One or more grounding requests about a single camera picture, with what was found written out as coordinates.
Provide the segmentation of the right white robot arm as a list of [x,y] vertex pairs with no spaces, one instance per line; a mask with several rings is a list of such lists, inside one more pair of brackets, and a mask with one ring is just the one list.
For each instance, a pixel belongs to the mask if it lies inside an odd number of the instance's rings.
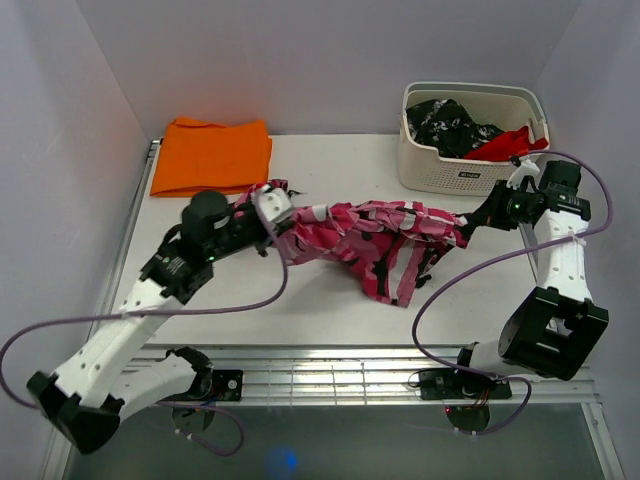
[[581,368],[604,333],[609,315],[587,286],[584,260],[590,204],[578,195],[579,165],[550,161],[539,169],[527,157],[496,182],[483,204],[467,215],[463,232],[485,226],[513,230],[532,226],[538,244],[536,287],[511,315],[499,338],[474,342],[458,355],[454,390],[474,397],[499,376],[535,374],[567,381]]

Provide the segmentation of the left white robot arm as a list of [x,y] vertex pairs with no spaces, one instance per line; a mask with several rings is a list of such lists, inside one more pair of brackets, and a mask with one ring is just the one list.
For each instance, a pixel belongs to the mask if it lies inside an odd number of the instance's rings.
[[195,194],[181,221],[141,268],[113,320],[53,373],[34,373],[27,390],[36,407],[82,454],[103,447],[120,424],[157,402],[179,408],[226,392],[208,358],[191,347],[133,374],[124,369],[156,331],[214,276],[216,261],[255,248],[264,255],[293,211],[281,187],[258,187],[233,205],[218,192]]

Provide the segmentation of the pink camouflage trousers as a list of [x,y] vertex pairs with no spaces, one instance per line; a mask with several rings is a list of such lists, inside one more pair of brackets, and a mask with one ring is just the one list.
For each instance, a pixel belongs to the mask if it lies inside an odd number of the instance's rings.
[[288,262],[336,261],[366,296],[407,307],[450,250],[467,247],[466,219],[416,201],[336,203],[297,207],[280,236]]

